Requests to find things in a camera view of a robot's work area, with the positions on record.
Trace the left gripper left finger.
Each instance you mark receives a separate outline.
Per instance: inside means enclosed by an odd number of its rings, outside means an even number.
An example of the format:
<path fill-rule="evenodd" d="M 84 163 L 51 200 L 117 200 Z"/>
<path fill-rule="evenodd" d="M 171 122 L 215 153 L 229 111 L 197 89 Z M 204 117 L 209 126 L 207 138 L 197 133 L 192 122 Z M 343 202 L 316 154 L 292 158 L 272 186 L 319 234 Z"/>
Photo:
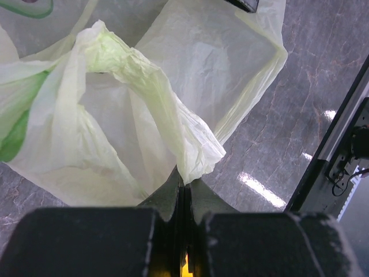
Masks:
<path fill-rule="evenodd" d="M 178 169 L 139 208 L 144 212 L 141 276 L 181 276 L 183 261 L 184 184 Z"/>

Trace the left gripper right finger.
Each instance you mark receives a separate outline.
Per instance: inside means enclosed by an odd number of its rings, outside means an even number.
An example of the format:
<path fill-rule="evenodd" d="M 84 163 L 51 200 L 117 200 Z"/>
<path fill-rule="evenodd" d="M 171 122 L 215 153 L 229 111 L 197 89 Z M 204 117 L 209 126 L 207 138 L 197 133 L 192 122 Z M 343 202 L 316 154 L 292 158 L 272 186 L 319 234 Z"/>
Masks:
<path fill-rule="evenodd" d="M 184 187 L 184 226 L 187 265 L 189 273 L 198 276 L 196 262 L 198 252 L 198 228 L 207 214 L 236 214 L 238 210 L 226 203 L 202 179 L 196 179 Z"/>

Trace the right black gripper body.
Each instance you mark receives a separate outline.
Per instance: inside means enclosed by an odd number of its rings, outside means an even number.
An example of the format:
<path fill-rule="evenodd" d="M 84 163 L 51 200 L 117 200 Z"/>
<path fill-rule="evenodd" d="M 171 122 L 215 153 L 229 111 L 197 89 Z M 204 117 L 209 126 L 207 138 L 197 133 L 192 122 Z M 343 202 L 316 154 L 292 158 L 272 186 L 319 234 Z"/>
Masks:
<path fill-rule="evenodd" d="M 245 11 L 246 13 L 256 13 L 259 0 L 226 0 L 231 5 Z"/>

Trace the yellow banana bunch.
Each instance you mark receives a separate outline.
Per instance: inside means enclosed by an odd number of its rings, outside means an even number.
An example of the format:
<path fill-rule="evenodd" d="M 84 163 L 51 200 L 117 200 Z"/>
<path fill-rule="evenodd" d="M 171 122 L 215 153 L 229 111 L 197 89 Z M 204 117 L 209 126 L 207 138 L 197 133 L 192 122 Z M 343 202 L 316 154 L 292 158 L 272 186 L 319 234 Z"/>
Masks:
<path fill-rule="evenodd" d="M 170 277 L 170 276 L 184 276 L 184 277 L 193 277 L 194 274 L 190 272 L 189 267 L 189 255 L 188 252 L 184 252 L 184 258 L 180 262 L 179 265 L 179 272 L 171 272 L 166 269 L 160 269 L 158 272 L 155 272 L 153 276 L 164 276 L 164 277 Z"/>

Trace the pale green plastic bag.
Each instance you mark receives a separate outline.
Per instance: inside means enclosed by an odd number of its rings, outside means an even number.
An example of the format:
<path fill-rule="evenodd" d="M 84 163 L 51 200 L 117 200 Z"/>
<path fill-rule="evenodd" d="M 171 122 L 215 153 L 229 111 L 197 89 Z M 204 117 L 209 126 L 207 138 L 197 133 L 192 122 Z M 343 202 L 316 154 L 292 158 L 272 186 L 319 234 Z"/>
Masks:
<path fill-rule="evenodd" d="M 213 171 L 287 60 L 285 1 L 1 2 L 1 161 L 68 205 Z"/>

